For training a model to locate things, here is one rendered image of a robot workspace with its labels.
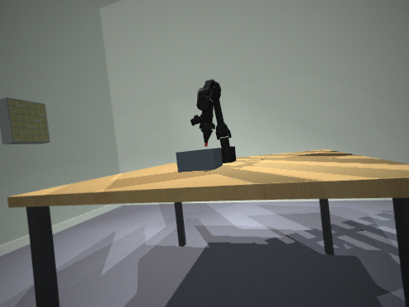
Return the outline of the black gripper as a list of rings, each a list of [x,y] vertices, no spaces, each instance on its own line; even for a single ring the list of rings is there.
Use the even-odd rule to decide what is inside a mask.
[[[211,112],[202,112],[202,116],[204,117],[204,123],[201,122],[200,129],[203,132],[204,142],[207,143],[213,130],[215,130],[215,124],[213,123],[214,115]]]

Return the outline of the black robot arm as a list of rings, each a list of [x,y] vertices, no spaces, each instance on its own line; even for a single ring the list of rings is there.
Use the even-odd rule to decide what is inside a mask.
[[[219,98],[221,96],[221,88],[218,83],[213,79],[206,81],[203,88],[199,89],[197,92],[197,108],[202,112],[211,112],[213,109],[215,112],[217,126],[216,126],[216,136],[220,139],[221,149],[232,147],[229,144],[229,139],[232,138],[231,132],[228,126],[223,121],[223,114],[220,106]],[[211,100],[210,100],[211,99]],[[192,126],[196,124],[201,124],[205,122],[202,114],[200,116],[194,116],[190,120]],[[226,137],[229,136],[229,137]],[[225,138],[222,138],[225,137]]]

